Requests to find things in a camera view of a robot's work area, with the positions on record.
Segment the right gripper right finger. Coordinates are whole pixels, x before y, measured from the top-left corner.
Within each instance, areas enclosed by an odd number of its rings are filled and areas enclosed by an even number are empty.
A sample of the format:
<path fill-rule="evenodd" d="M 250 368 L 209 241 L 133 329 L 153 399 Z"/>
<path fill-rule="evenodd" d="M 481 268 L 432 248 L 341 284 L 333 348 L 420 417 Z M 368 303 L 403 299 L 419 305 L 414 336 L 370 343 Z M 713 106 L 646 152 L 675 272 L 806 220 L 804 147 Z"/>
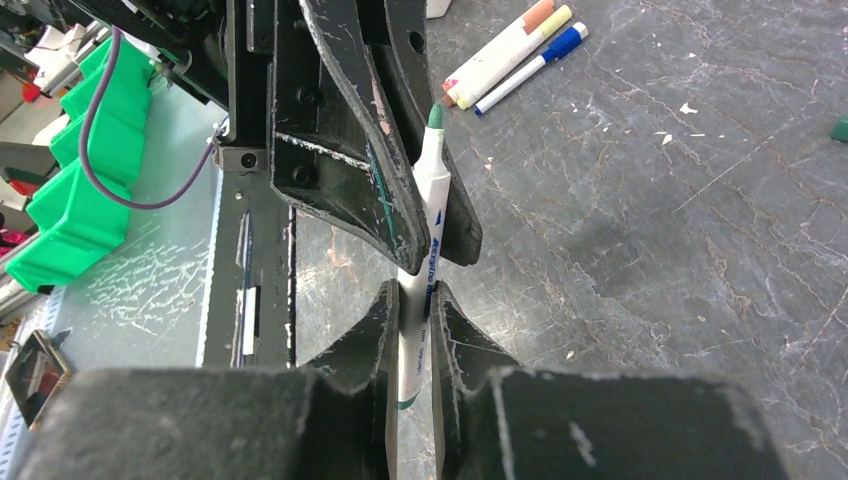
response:
<path fill-rule="evenodd" d="M 715 375 L 537 369 L 431 299 L 441 479 L 783 479 L 751 396 Z"/>

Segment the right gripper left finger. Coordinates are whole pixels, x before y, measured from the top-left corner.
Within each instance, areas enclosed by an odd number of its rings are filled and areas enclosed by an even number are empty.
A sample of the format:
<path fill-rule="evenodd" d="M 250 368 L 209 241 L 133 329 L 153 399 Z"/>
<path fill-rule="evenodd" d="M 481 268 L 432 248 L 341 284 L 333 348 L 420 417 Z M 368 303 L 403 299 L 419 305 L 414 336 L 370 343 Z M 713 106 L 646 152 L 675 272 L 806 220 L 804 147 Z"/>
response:
<path fill-rule="evenodd" d="M 292 369 L 78 375 L 19 466 L 23 479 L 392 479 L 399 287 Z"/>

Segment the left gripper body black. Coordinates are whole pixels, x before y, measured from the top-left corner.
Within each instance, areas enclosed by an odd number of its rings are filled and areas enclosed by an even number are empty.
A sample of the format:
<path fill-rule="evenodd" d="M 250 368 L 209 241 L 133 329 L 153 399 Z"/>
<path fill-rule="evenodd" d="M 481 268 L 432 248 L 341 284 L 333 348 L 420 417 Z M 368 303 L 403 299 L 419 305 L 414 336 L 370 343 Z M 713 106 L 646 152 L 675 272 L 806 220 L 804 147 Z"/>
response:
<path fill-rule="evenodd" d="M 264 149 L 273 1 L 76 1 L 85 13 L 156 47 L 195 97 L 229 114 L 227 147 Z"/>

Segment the white pen capped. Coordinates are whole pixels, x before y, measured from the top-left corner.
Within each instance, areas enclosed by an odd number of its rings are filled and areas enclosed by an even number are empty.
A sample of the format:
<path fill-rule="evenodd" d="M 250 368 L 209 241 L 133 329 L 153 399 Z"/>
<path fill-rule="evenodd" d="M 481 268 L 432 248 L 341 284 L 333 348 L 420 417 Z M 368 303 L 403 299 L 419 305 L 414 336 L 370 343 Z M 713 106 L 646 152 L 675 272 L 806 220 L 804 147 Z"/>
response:
<path fill-rule="evenodd" d="M 410 275 L 401 270 L 397 276 L 402 294 L 396 403 L 399 410 L 405 410 L 415 402 L 423 383 L 430 333 L 430 302 L 437 279 L 452 180 L 443 160 L 444 136 L 443 108 L 435 104 L 429 112 L 421 154 L 413 165 L 413 177 L 423 201 L 428 227 L 426 252 L 417 274 Z"/>

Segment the white pen yellow tip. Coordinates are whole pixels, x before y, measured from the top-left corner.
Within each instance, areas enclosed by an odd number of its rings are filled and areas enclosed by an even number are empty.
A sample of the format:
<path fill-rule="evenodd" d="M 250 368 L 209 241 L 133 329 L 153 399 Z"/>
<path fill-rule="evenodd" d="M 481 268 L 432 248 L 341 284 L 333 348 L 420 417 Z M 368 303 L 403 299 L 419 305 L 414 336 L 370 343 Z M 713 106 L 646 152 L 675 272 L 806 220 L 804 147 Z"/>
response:
<path fill-rule="evenodd" d="M 505 48 L 488 68 L 481 71 L 473 79 L 463 81 L 458 86 L 459 97 L 456 99 L 455 105 L 462 110 L 472 107 L 545 40 L 565 25 L 571 17 L 572 11 L 568 6 L 563 5 L 556 9 L 521 44 Z"/>

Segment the white pen blue end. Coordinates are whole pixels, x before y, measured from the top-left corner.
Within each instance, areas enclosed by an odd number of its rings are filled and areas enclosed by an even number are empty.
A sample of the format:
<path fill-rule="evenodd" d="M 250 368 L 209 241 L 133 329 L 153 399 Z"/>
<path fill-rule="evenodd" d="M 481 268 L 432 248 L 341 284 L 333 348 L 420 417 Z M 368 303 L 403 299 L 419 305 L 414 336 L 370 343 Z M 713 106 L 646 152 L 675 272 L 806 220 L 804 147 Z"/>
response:
<path fill-rule="evenodd" d="M 577 49 L 588 37 L 588 33 L 588 27 L 583 22 L 576 22 L 567 28 L 548 45 L 546 50 L 479 100 L 473 107 L 473 113 L 476 116 L 485 114 L 543 67 L 565 58 Z"/>

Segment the green pen cap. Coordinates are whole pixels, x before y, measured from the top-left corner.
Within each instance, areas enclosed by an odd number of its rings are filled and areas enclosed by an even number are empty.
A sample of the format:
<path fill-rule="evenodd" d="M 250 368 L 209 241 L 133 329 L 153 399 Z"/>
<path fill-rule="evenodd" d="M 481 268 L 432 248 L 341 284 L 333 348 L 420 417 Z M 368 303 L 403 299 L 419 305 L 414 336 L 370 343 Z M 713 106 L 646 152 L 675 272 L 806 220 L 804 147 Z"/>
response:
<path fill-rule="evenodd" d="M 848 116 L 842 116 L 832 127 L 830 137 L 842 143 L 848 143 Z"/>

